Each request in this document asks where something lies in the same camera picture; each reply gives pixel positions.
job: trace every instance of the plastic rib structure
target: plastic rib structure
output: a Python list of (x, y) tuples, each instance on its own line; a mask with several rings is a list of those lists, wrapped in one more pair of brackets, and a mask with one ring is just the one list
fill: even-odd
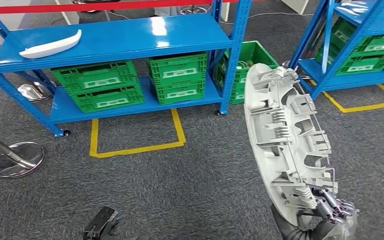
[[(244, 105), (264, 185), (280, 214), (295, 226), (297, 216), (313, 215), (316, 209), (309, 185), (334, 193), (338, 189), (335, 170), (329, 167), (331, 146), (310, 95), (294, 87), (297, 78), (292, 69), (254, 65), (246, 77)], [(328, 167), (322, 166), (323, 160)]]

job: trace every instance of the shelf board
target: shelf board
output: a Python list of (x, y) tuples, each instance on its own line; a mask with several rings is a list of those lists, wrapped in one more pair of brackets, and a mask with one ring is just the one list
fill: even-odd
[(204, 98), (190, 101), (176, 102), (167, 105), (160, 105), (157, 97), (152, 93), (151, 79), (148, 76), (139, 78), (140, 87), (145, 98), (145, 103), (123, 106), (109, 110), (83, 113), (77, 107), (72, 98), (67, 94), (63, 87), (57, 87), (53, 97), (52, 108), (50, 112), (50, 121), (53, 124), (70, 123), (91, 119), (100, 119), (108, 117), (116, 117), (130, 114), (140, 114), (146, 112), (154, 112), (168, 109), (185, 108), (206, 104), (221, 103), (218, 90), (216, 89), (211, 78), (206, 76)]
[[(322, 65), (314, 59), (298, 61), (299, 66), (316, 82), (321, 80)], [(379, 72), (333, 76), (324, 85), (322, 91), (356, 88), (384, 84), (384, 70)]]
[[(79, 43), (66, 51), (28, 59), (25, 48), (74, 35)], [(0, 73), (92, 64), (232, 47), (210, 14), (147, 17), (11, 31), (0, 47)]]
[[(334, 12), (351, 24), (359, 26), (367, 17), (375, 3), (376, 0), (336, 3)], [(381, 14), (376, 16), (375, 21), (364, 34), (367, 36), (384, 34), (384, 9)]]

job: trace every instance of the red barrier tape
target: red barrier tape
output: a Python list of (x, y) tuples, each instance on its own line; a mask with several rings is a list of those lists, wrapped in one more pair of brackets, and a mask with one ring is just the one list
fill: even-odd
[[(224, 3), (234, 3), (238, 0), (223, 0)], [(58, 13), (83, 12), (92, 10), (116, 9), (147, 9), (172, 6), (211, 4), (212, 0), (147, 0), (147, 1), (121, 1), (90, 4), (63, 4), (63, 5), (30, 5), (30, 6), (0, 6), (0, 14), (29, 14), (29, 13)]]

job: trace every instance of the white label on crate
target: white label on crate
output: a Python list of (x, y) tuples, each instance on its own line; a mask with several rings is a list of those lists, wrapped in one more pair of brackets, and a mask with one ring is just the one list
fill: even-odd
[(364, 49), (364, 52), (376, 51), (376, 50), (384, 50), (384, 45), (372, 45), (372, 46), (367, 46), (367, 47)]
[(335, 36), (337, 36), (342, 42), (344, 42), (344, 43), (346, 43), (347, 41), (348, 41), (348, 37), (345, 35), (345, 34), (343, 34), (341, 31), (339, 31), (339, 30), (337, 30), (336, 32), (335, 32)]
[(122, 99), (117, 99), (117, 100), (112, 100), (112, 101), (98, 102), (96, 104), (96, 107), (97, 108), (104, 108), (104, 107), (109, 107), (112, 105), (126, 104), (128, 102), (129, 102), (129, 100), (127, 98), (122, 98)]
[(189, 90), (189, 91), (180, 91), (180, 92), (174, 92), (174, 93), (169, 93), (167, 94), (168, 99), (174, 99), (178, 97), (184, 97), (184, 96), (189, 96), (189, 95), (195, 95), (197, 94), (197, 90)]
[(101, 79), (97, 81), (86, 81), (83, 84), (84, 84), (84, 88), (87, 89), (87, 88), (94, 88), (98, 86), (104, 86), (104, 85), (116, 84), (116, 83), (120, 83), (120, 79), (118, 77)]
[(334, 61), (334, 60), (332, 59), (331, 56), (328, 56), (328, 57), (327, 57), (327, 63), (332, 64), (333, 61)]
[(196, 74), (198, 71), (196, 68), (189, 68), (189, 69), (183, 69), (183, 70), (178, 70), (178, 71), (165, 71), (163, 74), (163, 78), (173, 78), (173, 77), (178, 77), (178, 76), (183, 76), (183, 75), (190, 75), (190, 74)]
[(352, 66), (348, 68), (347, 72), (356, 72), (356, 71), (366, 71), (366, 70), (372, 70), (375, 67), (375, 65), (367, 65), (367, 66)]

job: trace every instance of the yellow tape square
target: yellow tape square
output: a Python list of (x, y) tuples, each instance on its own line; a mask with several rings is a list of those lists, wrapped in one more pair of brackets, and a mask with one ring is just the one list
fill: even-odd
[(118, 155), (138, 154), (156, 150), (171, 149), (176, 147), (182, 147), (186, 143), (185, 133), (183, 132), (182, 124), (180, 122), (179, 113), (176, 109), (171, 109), (171, 116), (173, 118), (174, 128), (177, 134), (176, 142), (163, 143), (152, 146), (142, 146), (131, 149), (123, 149), (117, 151), (98, 152), (98, 132), (99, 132), (99, 120), (92, 119), (92, 130), (90, 133), (90, 149), (89, 155), (91, 157), (103, 159), (110, 158)]
[[(310, 80), (312, 85), (316, 85), (316, 83), (313, 80)], [(378, 84), (377, 85), (380, 89), (384, 91), (384, 85)], [(354, 112), (361, 112), (361, 111), (367, 111), (367, 110), (374, 110), (374, 109), (382, 109), (384, 108), (384, 102), (377, 103), (377, 104), (371, 104), (366, 106), (355, 106), (355, 107), (343, 107), (341, 106), (329, 93), (322, 91), (321, 92), (336, 108), (339, 109), (342, 113), (354, 113)]]

